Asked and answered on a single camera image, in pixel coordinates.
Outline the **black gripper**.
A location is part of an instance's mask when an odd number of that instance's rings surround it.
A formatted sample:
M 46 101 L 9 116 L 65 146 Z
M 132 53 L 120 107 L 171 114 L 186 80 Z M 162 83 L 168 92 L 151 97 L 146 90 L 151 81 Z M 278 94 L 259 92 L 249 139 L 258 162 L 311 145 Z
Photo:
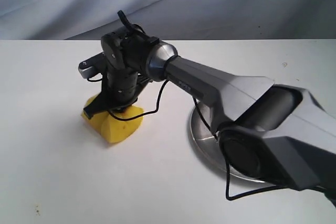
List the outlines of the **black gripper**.
M 103 74 L 102 94 L 97 94 L 87 101 L 83 112 L 87 119 L 105 109 L 124 109 L 137 98 L 138 72 L 131 69 L 111 70 Z

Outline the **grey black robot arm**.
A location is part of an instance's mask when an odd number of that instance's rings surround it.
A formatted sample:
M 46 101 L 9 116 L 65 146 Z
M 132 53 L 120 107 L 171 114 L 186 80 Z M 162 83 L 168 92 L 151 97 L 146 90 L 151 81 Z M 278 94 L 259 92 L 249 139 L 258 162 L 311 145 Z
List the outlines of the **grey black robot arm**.
M 101 112 L 115 117 L 149 82 L 171 82 L 209 108 L 205 126 L 218 141 L 226 170 L 268 183 L 234 196 L 226 193 L 227 200 L 292 189 L 319 192 L 335 204 L 335 118 L 309 90 L 182 58 L 173 45 L 136 24 L 124 23 L 104 35 L 101 48 L 78 66 L 89 82 L 102 76 L 100 93 L 83 109 L 86 118 Z

